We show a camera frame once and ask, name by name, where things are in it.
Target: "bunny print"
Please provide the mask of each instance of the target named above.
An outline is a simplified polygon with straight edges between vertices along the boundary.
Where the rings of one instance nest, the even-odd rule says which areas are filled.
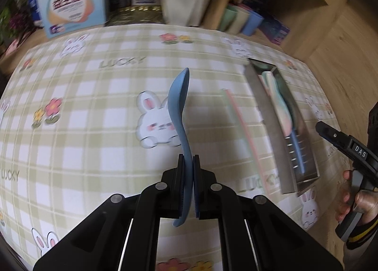
[[[335,151],[335,147],[334,146],[329,146],[327,147],[326,151],[327,151],[327,157],[329,158],[330,156],[332,156],[333,152]]]
[[[181,145],[168,113],[167,98],[160,103],[154,92],[145,91],[138,95],[137,106],[143,115],[139,118],[136,135],[143,148],[165,143]]]
[[[68,40],[66,40],[66,42],[64,43],[65,47],[63,51],[60,53],[60,56],[66,56],[69,53],[79,52],[86,45],[84,40],[88,36],[89,33],[80,36],[78,39],[69,38]]]
[[[315,114],[316,119],[318,121],[322,120],[324,118],[324,116],[323,116],[322,112],[319,110],[319,108],[317,107],[317,105],[315,105],[312,97],[309,96],[309,98],[306,97],[305,99],[306,99],[307,104],[311,108],[312,112]]]
[[[315,201],[316,187],[303,193],[299,200],[302,205],[302,225],[304,229],[309,229],[318,220],[319,208]]]
[[[1,122],[3,121],[4,113],[5,113],[5,111],[8,110],[10,104],[11,104],[11,102],[7,101],[7,100],[3,100],[3,102],[1,103],[1,106],[0,106],[0,125],[1,125]]]
[[[241,39],[230,40],[227,37],[222,37],[222,42],[231,45],[232,51],[241,58],[252,58],[251,53],[244,47],[244,42]]]
[[[56,236],[54,232],[49,232],[47,234],[47,244],[45,243],[44,238],[42,238],[41,234],[35,228],[32,228],[31,233],[35,243],[41,250],[41,256],[45,255],[59,241],[58,236]]]

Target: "finger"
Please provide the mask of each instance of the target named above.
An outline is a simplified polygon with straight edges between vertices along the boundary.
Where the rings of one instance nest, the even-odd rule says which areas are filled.
[[[342,203],[346,203],[347,201],[349,201],[349,199],[350,199],[350,193],[349,193],[349,191],[348,190],[341,190],[340,191],[340,201],[342,202]]]
[[[343,177],[344,177],[345,180],[351,179],[351,177],[352,177],[352,171],[351,170],[344,171]]]
[[[337,213],[342,214],[342,215],[346,215],[347,213],[349,213],[349,211],[350,211],[350,206],[344,203],[340,204],[337,209]]]
[[[355,199],[355,211],[358,212],[369,212],[375,208],[377,205],[377,198],[371,191],[361,190],[357,193]]]
[[[344,220],[345,218],[345,215],[342,215],[342,214],[336,214],[335,216],[335,219],[337,222],[341,222],[342,220]]]

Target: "black sleeve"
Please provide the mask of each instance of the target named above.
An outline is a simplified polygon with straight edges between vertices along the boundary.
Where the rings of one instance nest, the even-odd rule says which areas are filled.
[[[361,226],[356,226],[350,234],[346,246],[349,250],[356,249],[363,245],[378,228],[378,215],[369,223]]]

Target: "checkered tablecloth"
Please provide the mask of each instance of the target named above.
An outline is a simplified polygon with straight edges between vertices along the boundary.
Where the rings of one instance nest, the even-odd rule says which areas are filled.
[[[166,33],[189,36],[192,43],[163,43],[160,35]],[[163,171],[176,167],[180,146],[141,146],[136,129],[144,112],[137,97],[151,91],[159,106],[186,67],[190,85],[183,120],[202,167],[241,195],[260,191],[251,186],[258,171],[220,91],[228,89],[256,146],[264,169],[260,178],[277,180],[270,178],[277,176],[277,164],[243,76],[247,60],[235,55],[222,36],[157,24],[113,26],[63,36],[28,51],[1,98],[0,230],[30,265],[51,247],[51,239],[63,238],[111,194],[138,194],[158,182]],[[322,213],[346,162],[315,133],[314,110],[338,128],[335,115],[304,63],[256,43],[245,44],[256,59],[280,69],[306,120],[321,174],[315,184]],[[301,225],[298,197],[281,195],[277,181],[269,192]],[[36,242],[36,232],[42,244]],[[222,270],[217,222],[198,221],[193,212],[178,228],[163,219],[157,254],[157,263],[162,262],[167,264],[157,270],[178,263],[183,263],[182,270]]]

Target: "blue package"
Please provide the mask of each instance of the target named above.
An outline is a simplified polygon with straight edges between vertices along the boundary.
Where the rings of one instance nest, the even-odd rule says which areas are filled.
[[[41,22],[41,17],[39,16],[37,0],[29,0],[28,3],[30,7],[31,18],[34,21],[34,24],[36,26],[40,26],[42,22]]]
[[[270,14],[264,15],[264,20],[258,28],[273,44],[276,45],[281,45],[281,42],[290,32],[288,27],[284,26],[283,23]]]

